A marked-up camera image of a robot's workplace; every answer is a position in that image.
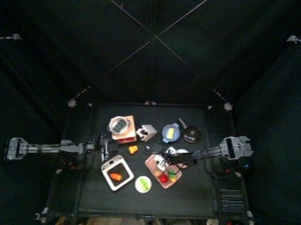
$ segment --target tray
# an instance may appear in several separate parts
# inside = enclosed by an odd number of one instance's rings
[[[123,176],[123,181],[115,181],[109,178],[111,173],[119,173]],[[116,191],[121,186],[124,186],[132,179],[133,174],[121,156],[113,157],[101,166],[101,174],[105,177],[109,188]]]
[[[149,170],[149,172],[151,172],[152,175],[153,175],[155,170],[157,170],[157,166],[156,166],[156,162],[155,162],[155,160],[153,160],[153,157],[155,157],[155,155],[151,155],[149,158],[145,160],[145,166],[147,166],[147,168],[148,168],[148,170]],[[177,171],[177,167],[176,167],[175,165],[169,165],[169,166],[167,167],[167,169],[165,169],[163,172],[164,172],[164,174],[168,176],[167,170]],[[159,179],[155,177],[155,175],[153,175],[153,177],[156,178],[156,180],[157,180],[157,182],[159,182],[159,184],[161,185],[163,188],[171,187],[171,186],[177,182],[177,180],[179,180],[179,178],[180,178],[180,176],[181,176],[181,172],[179,171],[179,172],[175,174],[175,176],[176,176],[176,181],[175,181],[175,182],[171,182],[171,181],[168,180],[167,183],[161,183],[160,180],[159,180]]]

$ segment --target black table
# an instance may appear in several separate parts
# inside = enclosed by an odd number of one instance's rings
[[[61,211],[72,216],[135,216],[156,218],[232,218],[246,219],[247,197],[242,178],[214,178],[210,170],[210,159],[199,160],[198,164],[181,171],[179,181],[168,189],[163,189],[144,165],[149,157],[143,152],[145,144],[155,148],[194,151],[219,145],[224,137],[235,135],[231,112],[223,105],[77,105],[70,109],[65,121],[62,138],[74,143],[92,141],[99,133],[111,135],[107,131],[109,119],[115,116],[132,115],[135,126],[152,125],[156,135],[147,141],[117,144],[112,141],[109,149],[113,156],[121,155],[135,177],[149,177],[152,186],[147,193],[135,190],[135,179],[117,191],[112,191],[103,177],[100,153],[93,152],[92,168],[78,178],[60,175],[56,181],[58,187],[52,192],[56,198],[52,202],[53,212]],[[187,143],[180,137],[175,142],[161,141],[160,130],[167,124],[177,123],[181,118],[188,126],[200,130],[200,141]],[[128,146],[137,145],[139,152],[131,155]],[[242,192],[243,212],[223,212],[219,192],[230,188]]]

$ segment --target black curtain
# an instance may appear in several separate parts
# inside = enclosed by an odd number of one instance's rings
[[[175,104],[220,104],[218,92],[255,150],[258,224],[298,224],[299,1],[200,3],[1,1],[0,36],[22,40],[0,40],[0,143],[58,142],[81,91],[82,102]],[[30,224],[50,172],[36,158],[1,164],[0,223]]]
[[[9,20],[0,17],[1,35],[10,36]],[[0,40],[0,157],[5,142],[57,143],[66,116],[66,101],[41,70],[24,42]],[[0,223],[33,224],[45,204],[53,168],[48,160],[28,158],[0,163]]]
[[[255,151],[247,192],[258,224],[301,224],[299,59],[291,43],[235,107],[238,134]]]

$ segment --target pot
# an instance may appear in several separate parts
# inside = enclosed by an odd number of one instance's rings
[[[194,126],[187,126],[181,118],[179,118],[179,123],[183,126],[183,139],[186,142],[195,143],[200,138],[200,131]]]
[[[107,128],[109,132],[115,134],[123,134],[127,131],[129,125],[129,121],[124,117],[116,116],[111,118]]]

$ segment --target food item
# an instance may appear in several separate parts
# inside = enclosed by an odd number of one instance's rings
[[[137,151],[137,146],[132,145],[128,147],[129,154],[133,154]]]
[[[167,132],[167,138],[168,138],[168,139],[172,139],[172,138],[173,138],[173,128],[169,128],[169,129],[168,129],[168,132]]]
[[[165,174],[163,174],[160,177],[159,177],[159,180],[161,183],[167,183],[168,182],[168,177]]]
[[[143,179],[143,178],[140,178],[139,181],[140,181],[140,189],[141,189],[144,192],[147,192],[147,191],[149,190],[149,186],[148,186],[147,180]]]
[[[155,170],[155,171],[153,171],[153,176],[155,176],[156,178],[159,178],[161,174],[163,174],[163,171],[160,171],[160,170]]]
[[[111,177],[111,179],[113,179],[116,181],[121,181],[123,180],[121,174],[119,174],[119,173],[111,173],[109,177]]]
[[[173,171],[168,171],[168,178],[172,183],[176,182],[176,175],[175,175]]]

